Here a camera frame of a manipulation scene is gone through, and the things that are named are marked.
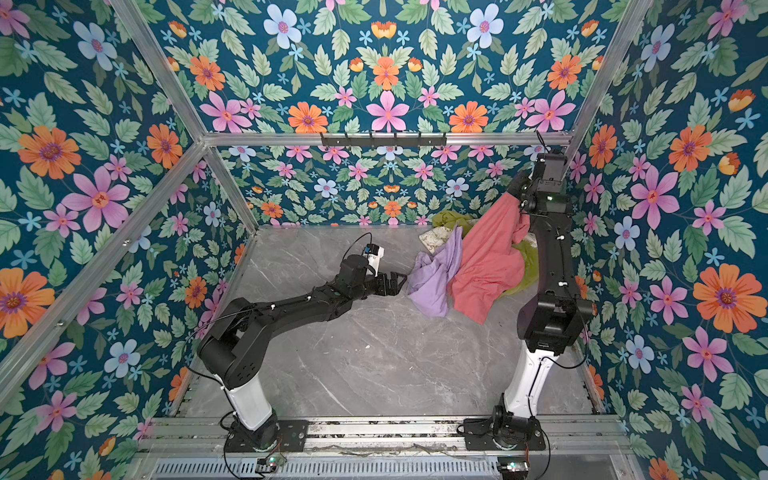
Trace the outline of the pink cloth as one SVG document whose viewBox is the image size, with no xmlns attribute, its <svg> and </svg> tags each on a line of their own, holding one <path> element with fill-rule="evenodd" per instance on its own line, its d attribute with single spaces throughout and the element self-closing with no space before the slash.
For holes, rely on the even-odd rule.
<svg viewBox="0 0 768 480">
<path fill-rule="evenodd" d="M 494 302 L 522 282 L 525 261 L 515 246 L 529 228 L 530 217 L 510 193 L 483 214 L 462 240 L 460 268 L 449 283 L 456 311 L 482 325 Z"/>
</svg>

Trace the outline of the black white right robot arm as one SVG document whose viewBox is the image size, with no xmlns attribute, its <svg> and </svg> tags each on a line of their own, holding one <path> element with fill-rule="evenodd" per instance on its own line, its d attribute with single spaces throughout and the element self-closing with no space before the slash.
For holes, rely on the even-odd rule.
<svg viewBox="0 0 768 480">
<path fill-rule="evenodd" d="M 558 358 L 577 340 L 593 313 L 577 285 L 571 255 L 573 209 L 564 194 L 567 157 L 541 153 L 532 172 L 515 176 L 508 192 L 530 217 L 538 253 L 536 295 L 520 310 L 517 333 L 524 346 L 511 384 L 492 414 L 490 434 L 503 450 L 536 442 L 543 434 L 538 403 L 552 368 L 570 370 Z"/>
</svg>

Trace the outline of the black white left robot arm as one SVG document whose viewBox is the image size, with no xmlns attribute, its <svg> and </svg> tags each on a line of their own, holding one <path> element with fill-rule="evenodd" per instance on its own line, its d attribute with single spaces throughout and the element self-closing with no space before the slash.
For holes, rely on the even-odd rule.
<svg viewBox="0 0 768 480">
<path fill-rule="evenodd" d="M 267 398 L 261 371 L 270 345 L 287 344 L 351 311 L 370 297 L 397 296 L 408 275 L 382 272 L 372 255 L 344 257 L 336 275 L 309 292 L 276 301 L 231 300 L 208 328 L 197 349 L 207 375 L 214 378 L 231 407 L 226 427 L 227 453 L 268 452 L 284 442 L 303 449 L 306 421 L 283 422 Z"/>
</svg>

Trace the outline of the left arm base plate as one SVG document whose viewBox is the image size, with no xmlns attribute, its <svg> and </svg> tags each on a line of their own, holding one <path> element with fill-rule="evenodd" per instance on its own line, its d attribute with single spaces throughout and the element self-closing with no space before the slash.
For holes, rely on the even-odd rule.
<svg viewBox="0 0 768 480">
<path fill-rule="evenodd" d="M 247 429 L 239 420 L 228 428 L 225 453 L 302 452 L 308 438 L 306 420 L 268 420 L 256 430 Z"/>
</svg>

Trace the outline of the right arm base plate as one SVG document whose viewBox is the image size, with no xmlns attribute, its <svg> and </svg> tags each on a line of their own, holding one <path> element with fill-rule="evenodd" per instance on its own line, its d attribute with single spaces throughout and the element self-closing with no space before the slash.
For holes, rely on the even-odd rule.
<svg viewBox="0 0 768 480">
<path fill-rule="evenodd" d="M 468 451 L 544 451 L 547 441 L 535 417 L 465 419 L 456 429 Z"/>
</svg>

